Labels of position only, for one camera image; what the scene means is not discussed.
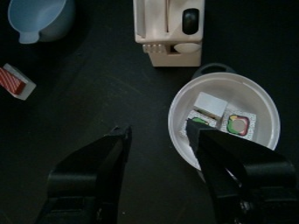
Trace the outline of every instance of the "red and white box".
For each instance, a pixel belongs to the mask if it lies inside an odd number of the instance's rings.
[[[0,67],[0,85],[20,100],[28,98],[36,87],[29,78],[9,64]]]

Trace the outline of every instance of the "black table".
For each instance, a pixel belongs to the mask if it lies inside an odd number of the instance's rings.
[[[68,36],[36,45],[17,43],[8,2],[0,2],[0,66],[16,66],[37,88],[27,101],[0,89],[0,222],[33,223],[52,167],[131,124],[119,223],[215,223],[207,187],[167,129],[172,99],[198,68],[152,67],[135,42],[132,1],[76,1]],[[294,0],[208,0],[202,64],[227,64],[268,92],[282,122],[276,150],[299,171],[298,10]]]

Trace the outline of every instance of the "red striped box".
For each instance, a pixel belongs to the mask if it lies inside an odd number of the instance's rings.
[[[19,95],[24,90],[25,83],[0,67],[0,85],[11,94]]]

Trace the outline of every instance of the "white bowl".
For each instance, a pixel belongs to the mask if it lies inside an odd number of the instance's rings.
[[[228,109],[256,114],[252,141],[274,150],[279,139],[280,122],[276,105],[266,90],[252,80],[238,74],[208,73],[187,83],[175,96],[169,109],[169,135],[175,149],[184,160],[196,169],[200,169],[188,139],[180,135],[183,122],[192,110],[200,92],[227,101]]]

